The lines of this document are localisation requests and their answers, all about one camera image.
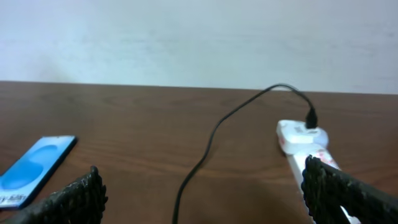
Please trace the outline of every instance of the brown wooden surface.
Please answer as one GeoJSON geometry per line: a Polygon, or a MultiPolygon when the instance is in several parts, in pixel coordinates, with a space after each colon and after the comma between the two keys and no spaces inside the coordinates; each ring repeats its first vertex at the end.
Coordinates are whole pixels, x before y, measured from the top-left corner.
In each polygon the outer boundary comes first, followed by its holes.
{"type": "MultiPolygon", "coordinates": [[[[0,83],[0,173],[41,136],[79,142],[36,200],[96,165],[108,187],[103,223],[171,223],[183,178],[210,131],[257,91],[0,83]]],[[[398,196],[398,96],[309,93],[329,150],[347,173],[398,196]]],[[[274,91],[227,120],[184,191],[180,223],[308,223],[275,136],[306,104],[274,91]]],[[[10,215],[0,212],[0,219],[10,215]]]]}

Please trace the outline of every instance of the black cable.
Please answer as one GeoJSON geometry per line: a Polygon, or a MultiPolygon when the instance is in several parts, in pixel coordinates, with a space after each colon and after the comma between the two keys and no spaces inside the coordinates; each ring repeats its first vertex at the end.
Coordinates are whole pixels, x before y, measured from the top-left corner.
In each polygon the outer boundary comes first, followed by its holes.
{"type": "Polygon", "coordinates": [[[237,108],[233,109],[231,112],[229,112],[223,118],[221,118],[220,121],[216,124],[215,128],[211,132],[211,135],[210,135],[210,138],[209,138],[209,142],[207,144],[207,147],[206,147],[206,150],[205,150],[205,153],[204,153],[203,157],[195,165],[195,167],[193,167],[193,169],[188,173],[188,175],[186,176],[186,178],[182,182],[182,184],[180,186],[180,189],[178,190],[177,199],[176,199],[175,205],[174,205],[172,224],[177,224],[178,223],[178,211],[180,209],[180,201],[181,201],[182,192],[184,191],[184,188],[188,184],[189,180],[195,175],[195,173],[198,171],[200,166],[205,161],[205,159],[206,159],[206,157],[207,157],[207,155],[208,155],[208,153],[210,151],[211,142],[213,141],[213,137],[214,137],[214,134],[216,133],[216,130],[217,130],[218,126],[223,121],[225,121],[227,118],[229,118],[232,114],[234,114],[235,112],[240,110],[242,107],[246,106],[247,104],[249,104],[250,102],[255,100],[257,97],[263,95],[264,93],[267,93],[268,91],[270,91],[270,90],[272,90],[273,88],[276,88],[276,87],[288,88],[289,90],[291,90],[292,92],[294,92],[295,94],[297,94],[298,96],[303,98],[308,103],[308,105],[310,106],[310,111],[308,112],[308,114],[307,114],[307,116],[305,118],[305,125],[306,125],[306,127],[308,129],[312,129],[312,128],[316,128],[317,127],[318,118],[317,118],[317,114],[315,113],[315,108],[313,107],[310,99],[308,99],[308,97],[306,97],[302,92],[298,91],[298,89],[296,89],[296,88],[294,88],[294,87],[292,87],[292,86],[290,86],[288,84],[279,83],[279,84],[272,85],[272,86],[266,88],[265,90],[262,90],[261,92],[257,93],[252,98],[248,99],[246,102],[244,102],[241,105],[239,105],[237,108]]]}

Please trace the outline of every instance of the black textured object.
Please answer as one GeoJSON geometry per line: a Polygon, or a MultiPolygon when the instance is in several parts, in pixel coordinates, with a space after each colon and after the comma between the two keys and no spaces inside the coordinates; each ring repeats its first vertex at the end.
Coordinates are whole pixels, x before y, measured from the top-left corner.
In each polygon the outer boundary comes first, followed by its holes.
{"type": "Polygon", "coordinates": [[[95,166],[58,192],[29,205],[5,224],[97,224],[101,223],[106,187],[95,166]]]}
{"type": "Polygon", "coordinates": [[[305,160],[305,204],[317,224],[349,223],[340,206],[362,224],[398,223],[398,200],[335,169],[320,159],[305,160]]]}

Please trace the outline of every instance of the white wall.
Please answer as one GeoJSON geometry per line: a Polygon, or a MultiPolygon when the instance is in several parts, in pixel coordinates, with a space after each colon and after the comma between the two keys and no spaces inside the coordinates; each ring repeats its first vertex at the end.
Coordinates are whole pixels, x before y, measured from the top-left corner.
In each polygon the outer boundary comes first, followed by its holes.
{"type": "Polygon", "coordinates": [[[2,0],[0,80],[398,94],[397,0],[2,0]]]}

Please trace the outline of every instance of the blue smartphone box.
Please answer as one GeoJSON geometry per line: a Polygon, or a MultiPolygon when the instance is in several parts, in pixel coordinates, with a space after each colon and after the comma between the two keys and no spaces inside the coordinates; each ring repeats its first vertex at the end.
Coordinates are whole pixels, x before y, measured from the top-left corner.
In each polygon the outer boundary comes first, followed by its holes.
{"type": "Polygon", "coordinates": [[[0,209],[25,207],[76,144],[75,136],[39,139],[0,177],[0,209]]]}

